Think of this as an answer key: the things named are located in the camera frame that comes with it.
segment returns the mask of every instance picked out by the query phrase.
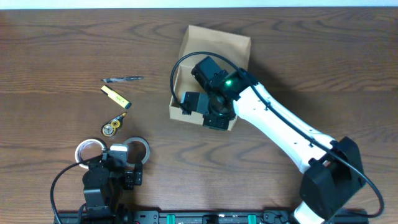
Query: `white wall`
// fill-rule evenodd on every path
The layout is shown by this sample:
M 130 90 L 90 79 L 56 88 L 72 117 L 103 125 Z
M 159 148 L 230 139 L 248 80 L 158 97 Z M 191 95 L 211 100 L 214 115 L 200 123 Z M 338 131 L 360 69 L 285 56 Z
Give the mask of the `white wall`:
M 0 0 L 0 9 L 398 6 L 398 0 Z

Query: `yellow marker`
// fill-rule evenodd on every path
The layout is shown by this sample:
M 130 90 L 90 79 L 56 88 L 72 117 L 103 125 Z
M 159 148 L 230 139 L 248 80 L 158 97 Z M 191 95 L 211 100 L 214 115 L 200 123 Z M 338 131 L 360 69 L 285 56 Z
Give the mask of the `yellow marker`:
M 131 103 L 128 100 L 119 95 L 119 93 L 116 93 L 109 86 L 102 86 L 101 91 L 105 93 L 108 97 L 110 97 L 113 101 L 117 102 L 123 108 L 129 109 L 129 107 L 131 106 Z

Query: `open box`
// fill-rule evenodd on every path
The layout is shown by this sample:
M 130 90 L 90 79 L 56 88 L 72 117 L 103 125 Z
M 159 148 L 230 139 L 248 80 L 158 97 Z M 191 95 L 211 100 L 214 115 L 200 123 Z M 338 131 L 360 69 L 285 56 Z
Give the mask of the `open box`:
M 179 58 L 197 51 L 213 52 L 228 58 L 238 67 L 247 70 L 250 57 L 250 46 L 250 37 L 189 25 L 182 41 Z M 191 71 L 194 66 L 206 56 L 207 55 L 195 55 L 185 59 L 180 64 L 174 84 L 174 92 L 178 100 L 182 99 L 186 91 L 204 92 L 202 87 L 192 76 Z M 222 69 L 233 72 L 233 69 L 226 62 L 215 57 L 213 57 L 213 59 Z M 170 119 L 193 124 L 203 124 L 202 114 L 197 112 L 192 112 L 191 115 L 182 114 L 181 108 L 174 102 L 173 97 L 169 104 L 169 112 Z M 235 122 L 236 118 L 229 122 L 228 131 L 232 130 Z

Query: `black pen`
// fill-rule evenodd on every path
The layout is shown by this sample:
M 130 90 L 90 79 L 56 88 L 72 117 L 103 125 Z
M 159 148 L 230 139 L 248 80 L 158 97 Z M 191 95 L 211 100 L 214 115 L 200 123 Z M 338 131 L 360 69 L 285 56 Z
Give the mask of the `black pen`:
M 106 83 L 112 83 L 112 82 L 121 82 L 121 81 L 132 81 L 132 80 L 140 80 L 143 79 L 144 77 L 140 76 L 135 76 L 135 77 L 119 77 L 119 78 L 104 78 L 102 81 Z

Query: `wood grain surface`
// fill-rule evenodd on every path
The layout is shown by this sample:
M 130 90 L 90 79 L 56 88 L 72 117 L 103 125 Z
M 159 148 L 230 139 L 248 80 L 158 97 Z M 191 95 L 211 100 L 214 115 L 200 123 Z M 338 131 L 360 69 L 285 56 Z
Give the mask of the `wood grain surface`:
M 162 210 L 294 209 L 301 174 L 254 126 L 231 132 L 169 120 L 169 75 L 189 24 L 252 38 L 249 70 L 288 109 L 336 139 L 349 136 L 398 221 L 398 10 L 258 8 L 0 11 L 0 222 L 52 223 L 50 185 L 77 145 L 143 136 L 144 183 L 125 201 Z M 124 110 L 101 78 L 132 102 L 122 129 L 100 128 Z M 59 180 L 59 210 L 84 203 L 75 168 Z M 377 210 L 365 187 L 347 207 Z

